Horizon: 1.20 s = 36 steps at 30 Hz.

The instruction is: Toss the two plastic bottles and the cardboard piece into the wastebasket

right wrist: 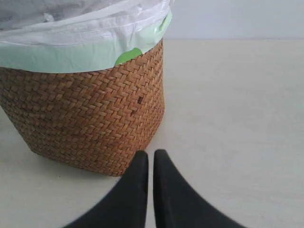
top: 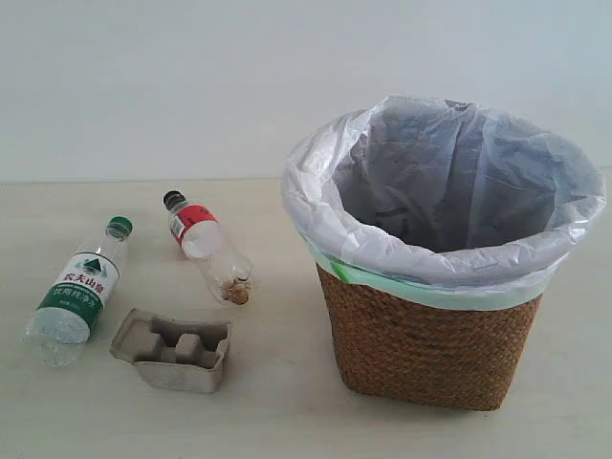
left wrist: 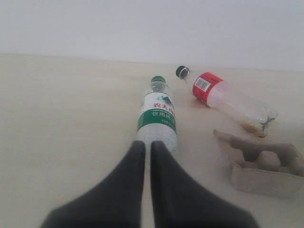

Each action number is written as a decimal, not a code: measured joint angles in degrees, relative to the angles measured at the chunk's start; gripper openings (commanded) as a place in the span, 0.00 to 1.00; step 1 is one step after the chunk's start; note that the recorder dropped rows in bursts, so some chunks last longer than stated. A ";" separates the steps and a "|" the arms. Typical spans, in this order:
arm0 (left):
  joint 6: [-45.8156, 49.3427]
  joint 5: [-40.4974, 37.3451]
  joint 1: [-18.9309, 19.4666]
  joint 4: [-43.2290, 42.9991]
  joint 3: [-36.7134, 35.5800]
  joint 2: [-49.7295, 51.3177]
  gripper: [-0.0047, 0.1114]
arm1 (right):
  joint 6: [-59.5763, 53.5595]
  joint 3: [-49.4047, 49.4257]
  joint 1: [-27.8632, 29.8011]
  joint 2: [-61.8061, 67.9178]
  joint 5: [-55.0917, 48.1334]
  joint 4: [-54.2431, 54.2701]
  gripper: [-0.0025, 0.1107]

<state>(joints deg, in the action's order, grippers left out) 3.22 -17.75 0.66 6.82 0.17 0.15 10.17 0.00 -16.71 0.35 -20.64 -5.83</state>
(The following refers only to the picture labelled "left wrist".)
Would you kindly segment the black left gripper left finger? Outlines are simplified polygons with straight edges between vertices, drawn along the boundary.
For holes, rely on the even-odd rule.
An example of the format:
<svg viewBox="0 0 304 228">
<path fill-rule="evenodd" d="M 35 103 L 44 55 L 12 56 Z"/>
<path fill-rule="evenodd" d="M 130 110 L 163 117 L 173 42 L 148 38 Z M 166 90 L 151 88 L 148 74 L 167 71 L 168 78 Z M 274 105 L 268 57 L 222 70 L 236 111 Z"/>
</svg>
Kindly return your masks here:
<svg viewBox="0 0 304 228">
<path fill-rule="evenodd" d="M 139 228 L 145 144 L 134 141 L 119 164 L 99 184 L 51 211 L 43 228 Z"/>
</svg>

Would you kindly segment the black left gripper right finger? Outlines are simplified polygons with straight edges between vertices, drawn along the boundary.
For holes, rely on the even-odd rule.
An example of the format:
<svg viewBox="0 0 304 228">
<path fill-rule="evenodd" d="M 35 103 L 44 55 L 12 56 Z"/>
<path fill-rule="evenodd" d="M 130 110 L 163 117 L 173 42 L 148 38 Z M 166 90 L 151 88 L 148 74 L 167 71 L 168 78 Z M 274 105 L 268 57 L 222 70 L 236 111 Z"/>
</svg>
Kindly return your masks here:
<svg viewBox="0 0 304 228">
<path fill-rule="evenodd" d="M 151 144 L 151 191 L 157 228 L 257 228 L 247 211 L 197 183 L 161 141 Z"/>
</svg>

